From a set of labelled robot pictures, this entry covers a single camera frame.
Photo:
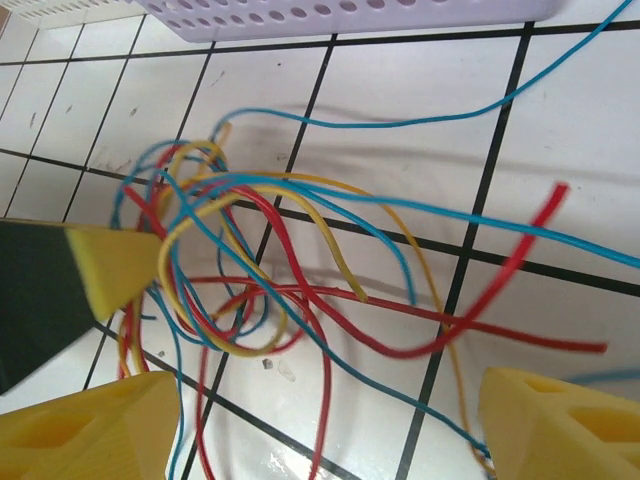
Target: black grout line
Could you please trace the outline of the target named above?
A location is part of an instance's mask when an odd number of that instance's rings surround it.
[[[111,328],[109,328],[109,324],[107,324],[106,326],[99,323],[99,322],[95,322],[94,324],[94,328],[100,332],[102,332],[104,334],[102,343],[104,344],[104,338],[109,337],[114,341],[118,340],[118,335],[116,332],[114,332]],[[166,372],[170,372],[172,373],[174,376],[176,376],[177,374],[177,370],[175,369],[175,367],[169,365],[167,362],[161,360],[160,358],[158,358],[157,356],[147,352],[147,351],[143,351],[144,357],[145,359],[155,365],[156,367],[166,371]],[[95,363],[97,363],[97,357],[96,359],[94,359],[94,365],[92,365],[92,367],[95,367]],[[274,427],[273,425],[265,422],[264,420],[259,419],[258,417],[256,417],[255,415],[252,415],[251,413],[249,413],[247,410],[243,409],[242,407],[240,407],[239,405],[231,402],[230,400],[227,400],[226,398],[222,397],[221,395],[218,395],[217,393],[215,393],[218,389],[220,380],[222,378],[221,374],[216,375],[216,379],[213,382],[213,386],[212,388],[208,388],[208,387],[204,387],[204,393],[205,395],[207,395],[207,397],[212,398],[213,397],[213,402],[212,405],[214,403],[217,403],[219,406],[221,406],[222,408],[224,408],[225,410],[229,411],[230,413],[236,415],[237,417],[241,418],[242,420],[244,420],[245,422],[249,423],[250,425],[256,427],[258,430],[260,430],[262,433],[265,433],[266,435],[269,435],[271,438],[278,440],[280,443],[284,444],[285,446],[287,446],[288,448],[292,449],[293,451],[299,453],[300,455],[311,459],[313,456],[313,450],[307,446],[305,446],[304,444],[298,442],[297,440],[295,440],[294,438],[290,437],[289,435],[287,435],[286,433],[282,432],[281,430],[277,429],[276,427]],[[192,388],[193,390],[195,390],[197,392],[198,390],[198,382],[191,378],[189,375],[186,375],[184,372],[182,374],[182,381],[185,385],[187,385],[188,387]],[[193,455],[195,455],[195,450],[193,452],[189,452],[190,456],[193,453]],[[327,470],[328,472],[338,476],[339,478],[343,479],[343,480],[359,480],[359,477],[357,475],[354,475],[353,473],[349,472],[348,470],[340,467],[339,465],[335,464],[334,462],[332,462],[331,460],[328,460],[326,458],[322,458],[322,462],[320,464],[322,466],[322,468],[324,468],[325,470]]]
[[[140,32],[142,31],[142,26],[144,25],[144,21],[146,20],[146,15],[142,17],[142,19],[140,20],[140,25],[138,25],[138,31],[136,32],[135,37],[133,37],[133,42],[131,42],[131,48],[129,49],[129,54],[131,54],[131,52],[133,52],[133,49],[136,46],[136,42],[138,41],[138,37],[140,36]],[[104,115],[102,116],[102,120],[100,120],[100,125],[98,126],[98,130],[96,131],[96,135],[93,138],[93,142],[91,142],[91,147],[89,147],[89,152],[87,153],[87,158],[84,161],[84,165],[82,166],[82,171],[80,172],[80,176],[78,177],[78,181],[76,182],[76,186],[73,189],[73,193],[71,194],[71,198],[69,199],[69,203],[67,205],[67,209],[64,212],[64,216],[62,217],[62,221],[66,222],[67,221],[67,217],[69,216],[69,212],[71,211],[71,205],[73,205],[73,201],[76,198],[76,195],[78,194],[78,189],[80,188],[80,183],[82,183],[82,178],[84,177],[85,172],[88,169],[88,165],[89,165],[89,161],[91,160],[91,155],[93,154],[93,149],[96,147],[96,144],[98,143],[98,138],[100,138],[100,134],[102,133],[102,128],[104,127],[104,124],[107,120],[107,116],[109,115],[109,110],[111,109],[111,105],[113,104],[114,99],[116,98],[116,95],[118,93],[118,88],[120,87],[120,82],[122,81],[122,78],[124,77],[124,73],[127,69],[127,65],[129,63],[129,59],[127,58],[123,65],[122,65],[122,70],[120,70],[120,75],[118,76],[118,80],[116,81],[116,84],[113,88],[113,93],[111,94],[111,98],[109,98],[109,103],[107,103],[107,107],[105,108],[104,111]]]
[[[36,155],[29,156],[26,153],[15,152],[13,150],[7,150],[4,148],[0,148],[0,153],[6,153],[7,155],[12,155],[14,157],[19,158],[30,158],[31,160],[35,160],[38,162],[48,163],[51,165],[56,165],[59,167],[70,168],[72,170],[83,170],[81,165],[76,165],[73,163],[61,162],[59,160],[53,160],[50,158],[40,157]],[[86,173],[90,173],[92,175],[98,175],[101,177],[113,178],[115,180],[124,180],[126,175],[122,175],[120,173],[109,172],[107,170],[99,170],[95,168],[88,168]],[[138,185],[147,185],[148,181],[143,178],[134,178],[133,183]],[[259,211],[258,207],[255,204],[239,200],[235,203],[236,206]],[[289,210],[287,208],[279,207],[278,212],[285,218],[289,218],[292,220],[299,220],[301,222],[312,223],[313,220],[311,217],[304,213],[296,210]],[[371,234],[364,230],[359,225],[354,223],[349,223],[344,220],[335,219],[335,218],[327,218],[324,217],[327,225],[335,230],[341,230],[349,233],[357,233],[359,235],[371,236]],[[402,233],[394,232],[391,230],[379,229],[382,233],[384,233],[389,239],[395,243],[399,243],[402,245],[409,245],[406,237]],[[453,245],[451,243],[439,242],[436,240],[429,240],[427,238],[415,237],[416,242],[420,248],[425,250],[430,250],[438,253],[445,253],[447,255],[460,256],[462,253],[462,247],[458,245]],[[498,253],[486,252],[484,250],[471,250],[470,257],[471,260],[476,260],[482,263],[488,263],[491,265],[502,265],[504,261],[507,259],[506,256],[500,255]],[[562,280],[569,283],[575,283],[577,285],[584,285],[587,287],[593,287],[600,290],[606,290],[613,293],[619,293],[622,295],[629,295],[632,297],[640,297],[640,284],[626,282],[624,280],[618,280],[615,278],[603,277],[600,275],[594,275],[585,272],[579,272],[577,270],[571,270],[567,268],[555,267],[552,265],[547,265],[544,263],[537,263],[532,261],[525,261],[522,267],[520,268],[523,272],[533,273],[536,275],[540,275],[543,277],[553,278],[557,280]]]
[[[574,33],[589,33],[592,32],[599,23],[581,23],[574,25],[551,25],[535,27],[531,31],[532,36],[545,36],[545,35],[567,35]],[[611,23],[604,31],[628,31],[628,30],[640,30],[640,20],[624,20]],[[337,38],[334,42],[336,47],[353,46],[353,45],[379,45],[389,43],[416,43],[416,42],[434,42],[442,40],[477,40],[485,38],[507,38],[507,37],[519,37],[523,33],[523,27],[516,28],[503,28],[494,30],[475,30],[475,31],[462,31],[462,32],[435,32],[435,33],[422,33],[415,35],[392,35],[392,36],[380,36],[370,38]],[[316,40],[308,42],[297,43],[274,43],[274,44],[262,44],[262,45],[245,45],[237,47],[219,47],[213,50],[213,54],[221,53],[236,53],[236,52],[259,52],[266,50],[294,50],[305,48],[319,48],[327,47],[331,41]],[[16,66],[16,65],[41,65],[47,63],[77,63],[77,62],[98,62],[105,60],[125,60],[125,59],[138,59],[138,58],[156,58],[156,57],[179,57],[189,55],[202,55],[209,53],[210,48],[193,48],[188,50],[176,50],[166,52],[145,52],[145,53],[130,53],[130,54],[117,54],[117,55],[104,55],[93,57],[76,57],[76,58],[56,58],[50,60],[24,60],[13,62],[0,62],[0,67]]]
[[[138,26],[138,31],[136,32],[135,37],[133,38],[133,42],[131,43],[131,48],[129,49],[129,53],[133,52],[133,48],[136,45],[136,41],[138,40],[138,36],[140,35],[140,32],[142,31],[142,25],[144,25],[144,21],[146,19],[146,15],[142,17],[142,19],[140,20],[140,25]],[[80,35],[78,35],[78,39],[80,39],[82,35],[82,32],[80,32]],[[93,149],[96,145],[96,142],[98,141],[98,137],[100,136],[100,132],[102,131],[102,127],[104,125],[104,122],[107,118],[107,115],[109,114],[109,109],[111,108],[111,104],[113,103],[113,99],[116,96],[116,93],[118,92],[118,87],[120,86],[120,81],[122,80],[122,77],[124,76],[124,71],[127,68],[127,60],[124,61],[124,64],[122,65],[122,70],[120,71],[120,76],[118,77],[118,80],[116,81],[116,85],[113,89],[113,93],[111,94],[111,98],[109,99],[109,103],[107,104],[107,107],[105,109],[104,115],[102,116],[102,120],[100,121],[100,126],[98,127],[98,131],[96,132],[96,135],[93,139],[93,143],[91,144],[91,147],[89,148],[89,153],[87,154],[87,159],[84,162],[84,166],[82,167],[82,171],[80,172],[80,176],[78,178],[78,181],[76,182],[76,186],[73,190],[73,194],[71,195],[71,198],[69,199],[69,204],[67,205],[67,210],[64,213],[64,217],[62,218],[62,221],[65,222],[67,220],[67,217],[69,216],[69,211],[71,210],[71,205],[73,204],[73,201],[75,200],[75,197],[78,193],[78,188],[80,188],[80,182],[82,182],[82,177],[84,176],[84,173],[86,171],[89,171],[87,169],[87,164],[89,163],[89,159],[91,158],[91,153],[93,152]],[[98,350],[96,352],[96,357],[94,359],[94,363],[98,363],[98,359],[100,358],[100,354],[102,352],[102,346],[104,345],[104,340],[105,340],[105,336],[106,336],[107,332],[103,331],[102,333],[102,339],[100,341],[100,345],[98,346]],[[89,385],[89,383],[91,382],[91,377],[93,376],[93,372],[94,372],[94,368],[91,368],[89,370],[89,373],[87,374],[87,379],[85,381],[85,385]]]
[[[511,74],[509,75],[509,80],[507,82],[505,96],[509,95],[518,87],[518,82],[520,80],[524,61],[527,56],[527,50],[531,41],[532,31],[533,23],[527,23],[525,25],[523,34],[520,37],[518,49],[516,51],[513,66],[511,68]],[[500,109],[500,114],[498,115],[496,128],[494,130],[493,138],[491,139],[491,145],[489,146],[489,152],[487,154],[487,161],[482,172],[482,177],[480,178],[478,192],[473,204],[472,213],[476,215],[482,214],[487,197],[489,195],[489,188],[491,186],[493,172],[495,171],[496,164],[498,162],[502,140],[507,129],[509,114],[511,113],[511,106],[512,102],[503,105]],[[478,225],[470,223],[465,233],[464,241],[462,243],[463,251],[458,258],[453,280],[451,282],[451,287],[449,289],[449,295],[447,296],[447,302],[444,307],[445,313],[455,313],[477,232]],[[442,326],[440,326],[438,329],[438,335],[442,335],[442,333]],[[420,388],[420,394],[418,396],[418,401],[420,403],[423,403],[425,405],[429,404],[429,399],[431,397],[431,392],[433,391],[433,386],[436,381],[438,367],[440,366],[441,359],[442,352],[434,353],[429,357],[427,371],[425,373],[422,387]],[[409,469],[411,468],[411,462],[413,461],[413,456],[416,451],[416,446],[418,444],[418,439],[422,430],[423,421],[424,412],[415,410],[413,418],[411,419],[409,431],[407,433],[407,439],[404,444],[402,456],[400,458],[400,464],[398,465],[398,470],[396,472],[396,480],[406,480],[407,476],[409,475]]]
[[[106,329],[107,330],[111,330],[111,322],[113,322],[113,315],[111,315],[111,318],[109,318],[109,321],[107,322],[106,325]],[[96,323],[98,325],[100,325],[101,327],[103,326],[101,323],[99,323],[96,320]],[[91,366],[89,367],[89,371],[87,372],[87,378],[84,381],[84,386],[82,387],[82,390],[86,390],[87,388],[89,388],[89,383],[91,382],[91,377],[93,377],[93,372],[96,369],[96,365],[98,364],[98,359],[100,358],[100,354],[102,353],[102,349],[104,348],[104,342],[107,339],[107,336],[105,335],[105,332],[102,329],[98,329],[98,331],[102,332],[102,336],[100,337],[100,342],[98,343],[98,348],[96,349],[96,353],[93,356],[93,361],[91,362]]]
[[[80,28],[80,32],[78,33],[76,41],[73,44],[73,48],[71,49],[71,53],[69,54],[70,56],[73,55],[73,52],[75,51],[76,47],[78,46],[78,42],[80,40],[80,35],[82,35],[82,30],[83,29],[84,29],[84,24]],[[38,33],[40,33],[40,30],[37,30],[36,34],[33,36],[33,41],[31,42],[31,46],[29,47],[29,51],[27,52],[27,56],[25,58],[29,57],[29,54],[31,53],[31,49],[33,48],[33,45],[36,42],[36,38],[38,36]],[[67,69],[68,68],[69,68],[69,64],[67,63],[67,64],[65,64],[64,68],[62,69],[62,74],[60,75],[60,79],[58,80],[58,85],[56,85],[56,89],[53,92],[53,96],[51,97],[51,102],[49,102],[49,106],[47,107],[47,111],[44,114],[44,118],[42,119],[42,123],[40,124],[40,128],[38,128],[38,133],[36,133],[36,138],[33,140],[33,144],[31,145],[31,149],[29,150],[29,157],[27,157],[27,161],[24,162],[24,166],[22,167],[22,171],[20,172],[20,176],[18,177],[18,181],[16,182],[16,186],[14,187],[13,192],[11,193],[11,198],[9,199],[9,203],[7,204],[7,208],[4,211],[4,216],[5,217],[9,214],[9,210],[11,209],[11,205],[13,204],[13,200],[16,198],[16,194],[18,193],[18,189],[20,188],[20,182],[22,182],[22,179],[24,178],[24,174],[27,171],[27,167],[29,166],[29,161],[31,160],[30,156],[33,154],[33,151],[36,148],[38,140],[40,139],[40,135],[42,134],[42,130],[44,130],[44,126],[47,123],[47,118],[49,117],[49,112],[51,112],[51,107],[53,107],[53,102],[55,102],[55,100],[56,100],[56,95],[58,95],[58,91],[60,90],[60,86],[62,85],[62,82],[64,81],[64,76],[67,73]],[[20,68],[20,72],[18,74],[18,77],[16,78],[16,83],[14,84],[14,88],[18,83],[18,79],[20,78],[20,74],[22,74],[22,70],[23,69],[24,69],[24,66],[22,68]],[[2,115],[4,115],[4,112],[5,112],[5,109],[6,109],[7,105],[9,105],[10,98],[11,98],[11,96],[9,96],[9,99],[7,99],[7,103],[5,104],[5,108],[2,110]]]
[[[225,408],[226,410],[228,410],[229,412],[233,413],[237,417],[240,417],[242,420],[253,425],[258,430],[262,431],[263,433],[266,433],[271,438],[278,440],[280,443],[283,443],[284,445],[289,447],[291,450],[299,453],[303,457],[306,457],[309,460],[313,457],[312,449],[298,442],[297,440],[293,439],[289,435],[281,432],[280,430],[268,424],[264,420],[261,420],[255,415],[252,415],[251,413],[239,407],[235,403],[227,400],[224,397],[221,397],[220,395],[216,396],[216,403],[221,407]],[[332,475],[335,475],[336,477],[343,480],[359,480],[360,479],[360,477],[351,473],[349,470],[341,467],[340,465],[332,462],[331,460],[327,460],[324,457],[322,457],[320,466],[325,470],[327,470]]]
[[[324,74],[326,72],[327,66],[329,64],[329,60],[331,58],[331,53],[333,51],[333,43],[335,42],[336,39],[336,35],[333,35],[331,37],[331,42],[329,44],[329,46],[327,47],[327,51],[325,52],[325,56],[322,60],[322,63],[320,65],[320,69],[318,71],[318,76],[316,78],[316,82],[314,84],[313,90],[311,92],[311,96],[309,98],[309,102],[307,104],[307,108],[305,110],[305,117],[309,117],[311,116],[311,112],[313,110],[313,106],[315,105],[315,101],[317,99],[318,96],[318,92],[320,91],[320,86],[322,84],[322,80],[324,79]],[[287,166],[285,168],[286,172],[290,172],[293,169],[293,165],[295,163],[296,160],[296,156],[298,154],[298,150],[300,149],[300,144],[302,143],[302,138],[304,136],[304,132],[306,130],[306,124],[302,123],[300,125],[300,129],[298,130],[298,135],[296,136],[296,140],[294,142],[293,148],[291,149],[291,155],[289,156],[289,161],[287,162]],[[280,196],[278,196],[274,202],[274,206],[276,208],[278,208],[280,201],[282,200],[282,198]],[[260,265],[260,262],[262,261],[262,257],[264,255],[264,252],[266,251],[267,248],[267,244],[269,242],[269,237],[271,235],[271,231],[272,231],[272,226],[271,224],[267,224],[267,226],[265,227],[265,230],[262,234],[262,239],[260,240],[260,246],[258,247],[258,251],[256,253],[256,264]],[[227,366],[227,362],[229,359],[229,354],[227,352],[225,352],[222,355],[222,359],[220,361],[220,364],[218,366],[218,371],[216,372],[216,380],[218,380],[218,378],[222,379],[222,375],[224,373],[224,370]],[[217,390],[218,390],[218,385],[215,385],[215,388],[211,389],[211,395],[209,396],[209,398],[207,399],[207,403],[205,405],[204,408],[204,412],[203,412],[203,425],[206,425],[206,422],[209,418],[209,414],[211,413],[211,409],[213,407],[213,403],[215,401],[215,396],[217,394]],[[195,460],[195,456],[196,456],[196,451],[197,451],[197,445],[195,443],[195,441],[192,443],[191,445],[191,450],[189,451],[189,456],[187,457],[187,462],[185,464],[185,469],[183,471],[182,474],[182,479],[186,480],[187,477],[189,476],[189,473],[191,472],[191,468],[193,466],[193,462]]]

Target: floor tile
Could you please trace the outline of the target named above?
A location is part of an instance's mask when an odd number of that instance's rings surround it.
[[[187,447],[194,437],[189,437]],[[297,480],[309,476],[309,459],[220,405],[214,404],[211,410],[204,429],[204,440],[213,473],[220,478]],[[179,465],[188,451],[188,448],[184,449]],[[189,478],[206,478],[198,457],[193,462]],[[317,478],[337,480],[339,477],[320,468]]]
[[[88,24],[82,31],[73,58],[129,53],[142,17]]]
[[[24,61],[37,31],[35,25],[11,15],[0,37],[0,62]]]
[[[91,330],[0,397],[0,415],[82,390],[100,333]]]
[[[79,177],[77,170],[30,161],[7,216],[61,221]]]
[[[212,55],[183,138],[207,138],[222,115],[247,106],[304,114],[325,51],[312,48]],[[298,133],[296,122],[243,115],[231,123],[233,131],[224,148],[230,168],[284,170]]]
[[[559,12],[536,26],[573,25],[577,23],[600,23],[607,18],[622,0],[600,0],[599,2],[581,2],[580,0],[558,0]],[[640,20],[640,4],[633,2],[616,21]]]
[[[504,38],[336,48],[312,116],[380,122],[483,107],[504,95],[516,45],[517,39]],[[294,171],[339,178],[378,195],[470,211],[496,118],[490,113],[384,131],[309,127]],[[378,227],[396,228],[379,207],[350,208]],[[418,236],[462,243],[463,222],[412,210],[403,218]]]
[[[124,60],[69,64],[34,154],[84,165]]]
[[[0,145],[29,153],[53,100],[64,65],[26,65],[0,120]]]
[[[0,153],[0,212],[5,213],[26,159]]]
[[[207,49],[211,44],[189,43],[152,15],[148,15],[136,41],[133,53],[175,52]]]
[[[19,65],[8,65],[0,67],[0,111],[2,111],[9,100],[9,95],[16,84],[20,74]]]
[[[121,181],[115,178],[85,173],[78,187],[66,221],[88,225],[109,225],[113,201]],[[138,193],[144,192],[141,185],[133,185]],[[140,210],[131,202],[125,202],[121,211],[122,225],[133,228]]]
[[[315,227],[299,221],[287,221],[289,234],[307,278],[313,284],[348,288],[339,280],[336,267]],[[404,284],[394,257],[373,238],[347,232],[333,232],[352,271],[371,295],[406,302]],[[410,256],[408,247],[401,251]],[[451,281],[455,259],[430,254],[441,294]],[[278,241],[272,234],[262,264],[276,282],[291,283],[291,276]],[[419,303],[430,307],[424,280],[416,277]],[[431,339],[437,324],[423,319],[383,311],[348,300],[329,299],[358,328],[383,343],[408,348]],[[427,358],[392,360],[381,357],[348,338],[333,321],[321,316],[331,348],[355,368],[377,381],[417,398],[428,363]],[[262,345],[274,332],[274,324],[256,332],[247,344]],[[265,369],[263,358],[229,359],[220,385],[220,394],[253,415],[263,419],[312,447],[320,408],[322,365],[318,348],[305,339],[293,349],[272,357],[273,368]],[[377,393],[345,374],[335,365],[333,371],[333,408],[325,447],[325,456],[361,478],[392,478],[402,453],[413,409],[395,399]],[[253,391],[262,392],[256,396]],[[379,412],[385,412],[385,427],[380,428]]]
[[[69,58],[82,26],[40,30],[27,60],[57,60]]]
[[[130,60],[89,166],[124,173],[149,146],[175,138],[204,60],[205,55]]]
[[[534,37],[522,80],[531,78],[582,35]],[[640,199],[636,152],[640,64],[621,43],[640,31],[603,34],[583,52],[514,103],[484,213],[528,222],[554,181],[572,186],[549,227],[640,255],[635,212]],[[516,236],[481,228],[475,246],[508,254]],[[531,260],[637,282],[637,272],[551,241]]]

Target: hole in yellow block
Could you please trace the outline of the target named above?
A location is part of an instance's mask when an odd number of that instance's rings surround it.
[[[93,418],[93,415],[87,414],[45,414],[25,425],[25,429],[15,435],[8,446],[17,448],[61,447],[80,433]]]
[[[564,390],[558,386],[553,384],[552,382],[547,382],[542,378],[527,378],[525,383],[533,388],[536,392],[540,393],[563,393]]]
[[[600,407],[572,408],[569,415],[603,442],[640,442],[640,415]]]

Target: white plastic basket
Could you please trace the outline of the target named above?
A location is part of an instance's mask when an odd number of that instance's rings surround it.
[[[189,42],[542,20],[563,0],[136,0]]]
[[[0,0],[0,5],[40,28],[70,27],[132,17],[144,9],[130,0]]]

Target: tiled floor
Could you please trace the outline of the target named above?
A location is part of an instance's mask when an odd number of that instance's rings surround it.
[[[536,25],[191,45],[152,17],[37,32],[11,19],[0,38],[0,208],[6,216],[104,225],[121,175],[142,150],[168,138],[204,138],[216,119],[249,105],[335,120],[397,119],[485,106],[557,58],[618,0],[568,1]],[[525,222],[554,180],[573,190],[555,229],[640,255],[640,2],[609,31],[503,109],[473,120],[387,132],[300,128],[243,117],[227,147],[231,169],[315,173],[372,192]],[[375,208],[357,207],[409,254],[397,228]],[[301,262],[318,283],[342,285],[319,235],[284,201]],[[125,208],[131,225],[135,209]],[[402,299],[403,279],[379,242],[327,215],[366,288]],[[236,218],[262,266],[286,279],[283,254],[265,221],[239,207]],[[450,312],[463,311],[508,254],[515,236],[408,212]],[[215,269],[197,234],[191,271]],[[416,270],[414,261],[411,268]],[[228,269],[233,273],[233,266]],[[605,339],[604,357],[550,353],[470,333],[459,343],[467,395],[477,403],[483,370],[529,369],[559,378],[640,362],[638,272],[540,241],[531,262],[484,321],[551,336]],[[420,303],[433,307],[423,280]],[[220,299],[210,290],[205,300]],[[347,301],[335,306],[362,329],[409,346],[437,332],[400,314]],[[119,319],[96,329],[0,398],[0,413],[116,378]],[[386,360],[324,321],[329,342],[378,381],[459,421],[447,353]],[[154,368],[176,355],[162,322],[145,324]],[[187,442],[179,477],[204,478],[193,451],[198,352],[183,345]],[[274,358],[212,355],[206,442],[219,478],[306,478],[321,393],[319,351],[311,342]],[[640,384],[604,385],[640,400]],[[476,434],[481,430],[475,415]],[[484,478],[466,445],[438,422],[334,369],[333,407],[320,478]]]

